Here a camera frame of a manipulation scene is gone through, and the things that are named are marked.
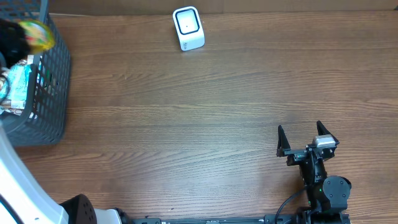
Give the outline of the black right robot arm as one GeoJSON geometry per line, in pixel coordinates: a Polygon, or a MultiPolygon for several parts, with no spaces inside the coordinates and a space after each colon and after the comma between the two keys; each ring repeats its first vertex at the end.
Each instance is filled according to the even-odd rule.
{"type": "Polygon", "coordinates": [[[272,221],[278,223],[345,224],[350,223],[348,199],[352,189],[351,182],[342,176],[326,172],[324,162],[335,156],[339,140],[332,135],[321,121],[317,121],[318,135],[303,149],[292,149],[282,126],[278,126],[278,157],[286,157],[288,166],[299,166],[304,187],[290,196],[279,207],[272,221]],[[300,207],[295,214],[282,220],[280,213],[294,198],[307,194],[308,207],[300,207]]]}

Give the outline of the teal wipes packet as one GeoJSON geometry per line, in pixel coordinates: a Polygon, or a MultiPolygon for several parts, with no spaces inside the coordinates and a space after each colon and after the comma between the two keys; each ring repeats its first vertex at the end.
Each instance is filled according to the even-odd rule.
{"type": "Polygon", "coordinates": [[[4,98],[4,106],[21,110],[25,108],[30,72],[30,65],[15,65],[3,73],[11,85],[9,94],[6,96],[9,86],[3,78],[1,79],[1,98],[4,98]]]}

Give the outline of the green yellow snack package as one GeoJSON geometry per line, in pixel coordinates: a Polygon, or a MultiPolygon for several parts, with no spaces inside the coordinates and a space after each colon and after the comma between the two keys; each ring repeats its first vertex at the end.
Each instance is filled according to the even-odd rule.
{"type": "Polygon", "coordinates": [[[55,37],[48,26],[37,20],[20,21],[31,54],[39,54],[55,46],[55,37]]]}

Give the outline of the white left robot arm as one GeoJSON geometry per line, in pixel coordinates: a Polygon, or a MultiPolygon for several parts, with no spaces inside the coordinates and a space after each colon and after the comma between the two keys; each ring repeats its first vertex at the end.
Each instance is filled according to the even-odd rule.
{"type": "Polygon", "coordinates": [[[54,201],[35,180],[1,128],[1,224],[122,224],[117,210],[94,208],[83,194],[54,201]]]}

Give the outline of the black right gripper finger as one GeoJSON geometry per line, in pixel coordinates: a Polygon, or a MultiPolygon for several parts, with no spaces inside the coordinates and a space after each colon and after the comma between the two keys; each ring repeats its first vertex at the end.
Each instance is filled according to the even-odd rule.
{"type": "Polygon", "coordinates": [[[281,125],[278,126],[278,143],[277,143],[277,157],[286,156],[286,152],[291,150],[287,136],[285,135],[284,129],[281,125]]]}
{"type": "Polygon", "coordinates": [[[329,132],[329,130],[327,130],[320,120],[317,121],[317,131],[319,136],[330,135],[334,139],[335,144],[339,145],[339,140],[331,132],[329,132]]]}

